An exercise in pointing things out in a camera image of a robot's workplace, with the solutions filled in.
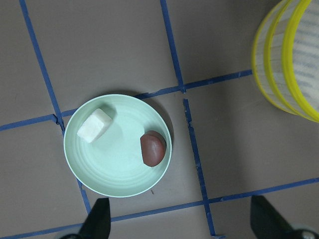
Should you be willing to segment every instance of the brown object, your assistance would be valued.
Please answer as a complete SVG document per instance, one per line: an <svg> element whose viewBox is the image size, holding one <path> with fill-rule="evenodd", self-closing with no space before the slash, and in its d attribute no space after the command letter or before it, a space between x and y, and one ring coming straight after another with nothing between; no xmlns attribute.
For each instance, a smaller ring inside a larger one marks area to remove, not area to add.
<svg viewBox="0 0 319 239"><path fill-rule="evenodd" d="M143 162L149 167L158 165L164 158L166 142L160 133L150 130L141 138Z"/></svg>

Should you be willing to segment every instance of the light green plate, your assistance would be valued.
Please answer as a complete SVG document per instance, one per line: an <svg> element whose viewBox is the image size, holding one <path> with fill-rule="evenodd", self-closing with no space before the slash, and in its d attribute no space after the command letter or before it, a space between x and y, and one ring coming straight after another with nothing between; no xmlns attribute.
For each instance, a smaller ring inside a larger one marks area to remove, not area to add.
<svg viewBox="0 0 319 239"><path fill-rule="evenodd" d="M85 119L97 108L113 122L96 141L77 136ZM155 167L143 164L140 137L149 130L166 140L166 154ZM64 153L74 175L88 188L110 197L130 197L145 192L165 174L172 145L168 128L148 104L125 95L105 95L82 105L71 117L64 135Z"/></svg>

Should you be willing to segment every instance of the black object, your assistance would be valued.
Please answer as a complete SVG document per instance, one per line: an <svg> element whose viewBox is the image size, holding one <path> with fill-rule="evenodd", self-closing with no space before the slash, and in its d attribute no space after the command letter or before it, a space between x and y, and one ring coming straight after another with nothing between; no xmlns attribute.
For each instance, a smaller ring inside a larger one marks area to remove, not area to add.
<svg viewBox="0 0 319 239"><path fill-rule="evenodd" d="M110 231L110 202L108 198L99 198L78 234L68 234L60 239L107 239Z"/></svg>
<svg viewBox="0 0 319 239"><path fill-rule="evenodd" d="M319 239L315 232L294 230L264 196L252 196L250 226L257 239Z"/></svg>

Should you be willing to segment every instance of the gray floor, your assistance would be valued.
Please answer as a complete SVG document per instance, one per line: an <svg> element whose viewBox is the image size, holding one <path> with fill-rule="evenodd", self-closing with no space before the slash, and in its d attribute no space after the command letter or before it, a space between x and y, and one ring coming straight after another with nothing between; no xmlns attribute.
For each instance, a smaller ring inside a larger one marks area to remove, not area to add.
<svg viewBox="0 0 319 239"><path fill-rule="evenodd" d="M251 69L254 33L276 2L167 0L184 83ZM64 158L61 127L51 120L15 127L55 111L19 1L1 5L0 239L57 238L64 226L82 223L87 211ZM177 86L160 0L26 5L62 112L108 93L134 96ZM111 198L112 218L202 200L183 99L189 100L208 198L319 177L318 124L270 105L249 75L144 100L173 133L171 164L152 191ZM63 118L65 125L69 118ZM91 206L101 197L83 189ZM319 184L265 196L289 222L319 231ZM254 238L250 197L214 202L218 235ZM112 222L110 238L211 236L200 205Z"/></svg>

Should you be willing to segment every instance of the white cube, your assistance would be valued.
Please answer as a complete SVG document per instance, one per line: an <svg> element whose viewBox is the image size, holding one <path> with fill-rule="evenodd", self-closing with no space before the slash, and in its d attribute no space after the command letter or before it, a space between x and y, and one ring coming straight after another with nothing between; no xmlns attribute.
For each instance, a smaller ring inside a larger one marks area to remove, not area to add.
<svg viewBox="0 0 319 239"><path fill-rule="evenodd" d="M77 134L87 143L91 143L105 133L111 122L112 119L103 110L96 109L84 121Z"/></svg>

